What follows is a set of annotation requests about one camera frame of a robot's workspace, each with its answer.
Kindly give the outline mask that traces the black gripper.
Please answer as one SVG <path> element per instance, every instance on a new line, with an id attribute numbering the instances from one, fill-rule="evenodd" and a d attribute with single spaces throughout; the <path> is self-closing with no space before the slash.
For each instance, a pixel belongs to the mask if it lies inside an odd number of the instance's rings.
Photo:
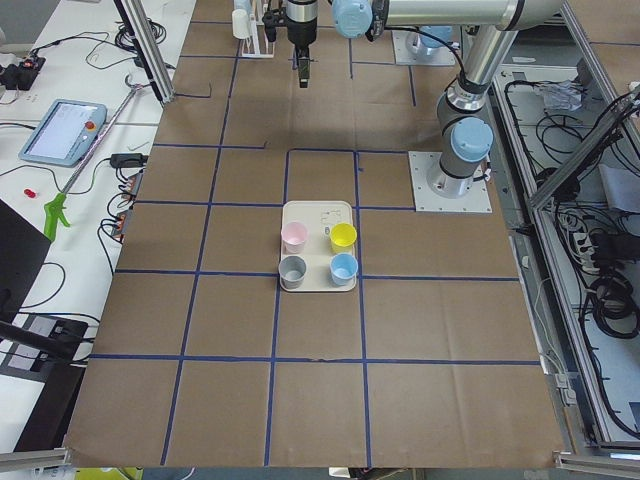
<path id="1" fill-rule="evenodd" d="M 297 22 L 290 18 L 285 22 L 287 38 L 294 45 L 298 61 L 299 87 L 306 88 L 310 80 L 310 45 L 317 38 L 317 20 Z"/>

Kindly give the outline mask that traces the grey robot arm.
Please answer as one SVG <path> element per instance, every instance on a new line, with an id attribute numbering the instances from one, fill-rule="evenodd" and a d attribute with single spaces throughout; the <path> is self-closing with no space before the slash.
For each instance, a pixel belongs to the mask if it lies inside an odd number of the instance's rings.
<path id="1" fill-rule="evenodd" d="M 448 48 L 432 28 L 478 27 L 460 70 L 437 106 L 443 136 L 438 163 L 427 174 L 429 187 L 444 198 L 464 196 L 477 167 L 487 160 L 494 134 L 480 117 L 496 71 L 517 34 L 544 23 L 561 9 L 559 1 L 334 1 L 333 26 L 345 38 L 375 41 L 385 31 L 405 31 Z"/>
<path id="2" fill-rule="evenodd" d="M 433 35 L 432 33 L 426 31 L 424 28 L 420 27 L 388 27 L 382 26 L 381 28 L 377 28 L 376 26 L 370 27 L 367 29 L 363 35 L 370 41 L 373 42 L 376 37 L 376 33 L 382 33 L 384 31 L 402 31 L 408 33 L 414 33 L 417 38 L 421 41 L 422 44 L 427 44 L 427 39 L 429 39 L 429 43 L 435 43 L 438 47 L 444 47 L 449 50 L 455 60 L 458 62 L 459 66 L 462 66 L 462 60 L 456 50 L 452 47 L 452 43 L 450 40 L 443 40 L 441 37 L 437 35 Z M 307 88 L 309 86 L 310 80 L 310 70 L 311 70 L 311 58 L 309 54 L 309 48 L 294 48 L 293 53 L 293 64 L 296 67 L 296 71 L 298 72 L 298 82 L 300 88 Z"/>

